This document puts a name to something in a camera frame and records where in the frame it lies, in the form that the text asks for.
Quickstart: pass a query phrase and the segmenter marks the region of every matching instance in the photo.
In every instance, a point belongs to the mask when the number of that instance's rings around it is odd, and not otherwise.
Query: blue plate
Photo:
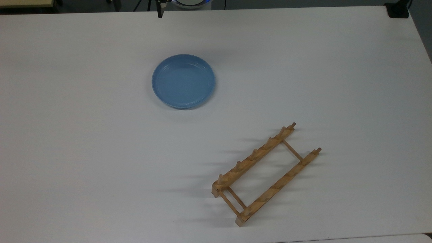
[[[205,102],[213,92],[215,75],[203,59],[180,54],[162,61],[152,77],[156,96],[165,104],[187,109]]]

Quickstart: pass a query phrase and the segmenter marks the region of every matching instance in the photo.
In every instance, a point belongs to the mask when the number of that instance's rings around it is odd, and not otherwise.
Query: wooden peg
[[[217,184],[221,185],[222,184],[222,174],[219,174],[219,179],[217,180]]]
[[[236,172],[240,171],[240,163],[241,163],[241,161],[237,161],[237,164],[235,165],[235,171]]]
[[[312,151],[312,153],[314,154],[314,155],[318,155],[319,153],[320,153],[320,151],[321,151],[321,148],[319,147],[317,150],[313,150]]]
[[[294,126],[295,126],[295,122],[293,122],[291,125],[289,125],[287,129],[291,131],[294,129]]]
[[[280,139],[283,135],[283,132],[285,132],[286,127],[282,127],[282,129],[280,130],[280,132],[276,135],[275,138]]]
[[[248,216],[250,213],[251,213],[251,208],[250,208],[250,207],[247,207],[247,208],[245,209],[245,216]]]
[[[257,157],[257,153],[258,153],[258,149],[254,149],[254,151],[252,151],[252,154],[249,156],[249,158],[251,160],[254,160]]]
[[[269,137],[269,139],[267,140],[266,144],[264,145],[264,149],[268,149],[270,148],[270,144],[273,141],[273,139],[271,137]]]

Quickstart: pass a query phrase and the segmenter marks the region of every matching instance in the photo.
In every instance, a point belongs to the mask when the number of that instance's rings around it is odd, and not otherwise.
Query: wooden dowel
[[[274,137],[276,139],[280,139],[283,135],[283,132],[285,132],[286,127],[282,127],[282,129],[280,130],[280,132]]]
[[[249,156],[249,159],[254,160],[257,157],[258,149],[254,149],[252,154]]]
[[[231,195],[234,197],[235,200],[237,200],[238,204],[240,204],[240,206],[245,209],[246,205],[241,201],[241,199],[237,196],[237,194],[231,189],[231,187],[227,187],[226,188],[229,193],[231,193]]]
[[[237,161],[237,164],[235,165],[235,171],[236,172],[240,171],[240,163],[241,163],[241,161]]]
[[[320,153],[320,151],[321,151],[321,148],[319,147],[317,150],[313,150],[312,151],[312,153],[314,154],[314,155],[318,155],[319,153]]]
[[[237,209],[234,207],[234,205],[232,205],[232,203],[228,200],[228,198],[226,198],[226,196],[222,193],[219,192],[219,195],[223,198],[223,200],[228,204],[228,206],[231,208],[231,210],[235,213],[235,215],[237,215],[237,217],[240,216],[240,213],[237,211]]]
[[[222,174],[219,174],[219,179],[217,180],[217,184],[218,184],[218,185],[221,185],[221,184],[222,184],[222,177],[223,177],[223,175],[222,175]]]
[[[294,129],[294,126],[295,126],[295,122],[293,122],[291,125],[289,125],[289,126],[287,127],[287,129],[288,129],[288,130],[293,130],[293,129]]]
[[[269,137],[266,144],[264,145],[264,149],[268,149],[270,147],[272,141],[273,141],[273,139],[271,137]]]
[[[298,154],[285,140],[282,140],[282,143],[291,151],[300,161],[303,159],[300,154]]]

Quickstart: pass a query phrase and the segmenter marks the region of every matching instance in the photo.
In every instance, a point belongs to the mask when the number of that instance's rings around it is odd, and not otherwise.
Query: black stand
[[[410,0],[400,0],[397,3],[385,3],[390,18],[407,19],[410,16],[407,4]]]

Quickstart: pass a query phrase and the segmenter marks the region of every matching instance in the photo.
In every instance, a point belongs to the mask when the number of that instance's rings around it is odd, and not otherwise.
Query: wooden furniture
[[[302,169],[312,162],[321,151],[321,148],[314,149],[307,156],[302,158],[286,141],[285,139],[294,131],[295,122],[288,127],[282,127],[280,132],[270,137],[266,144],[259,149],[254,149],[252,154],[243,161],[238,161],[236,166],[228,171],[225,175],[220,174],[219,178],[212,185],[212,194],[217,198],[219,195],[228,204],[232,211],[237,215],[235,223],[240,227],[242,226],[254,213],[256,213],[266,202],[270,200],[277,192],[279,192],[286,184],[288,184]],[[266,156],[277,145],[283,143],[299,160],[300,162],[288,171],[282,178],[274,183],[268,190],[266,190],[260,197],[258,197],[251,205],[246,206],[241,199],[234,193],[230,186],[236,182],[242,175],[244,175],[252,166]],[[228,190],[236,201],[244,209],[242,212],[237,211],[234,205],[223,194]]]
[[[0,8],[52,7],[54,0],[1,0]]]

